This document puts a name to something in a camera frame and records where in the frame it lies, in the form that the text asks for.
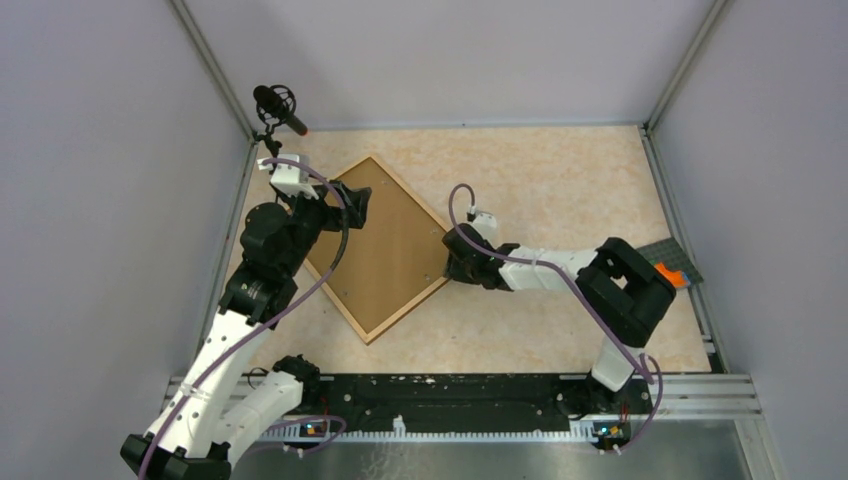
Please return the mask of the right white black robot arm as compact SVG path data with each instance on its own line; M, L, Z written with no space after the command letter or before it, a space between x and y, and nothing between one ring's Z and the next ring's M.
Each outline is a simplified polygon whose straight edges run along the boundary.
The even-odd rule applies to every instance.
M461 223L442 238L446 276L487 290L571 293L604 332L586 385L589 404L612 412L627 397L626 383L647 371L645 347L674 302L676 287L621 238L596 249L551 251L517 243L497 248Z

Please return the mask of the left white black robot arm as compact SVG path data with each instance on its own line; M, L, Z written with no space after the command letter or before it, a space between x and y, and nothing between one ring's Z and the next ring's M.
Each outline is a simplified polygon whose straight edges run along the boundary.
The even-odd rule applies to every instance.
M282 315L304 301L294 279L324 232L363 228L369 187L340 181L313 194L276 194L252 208L240 236L242 261L227 282L200 353L177 393L120 455L140 479L227 479L248 449L280 417L319 404L319 369L286 356L244 400L226 406L249 360Z

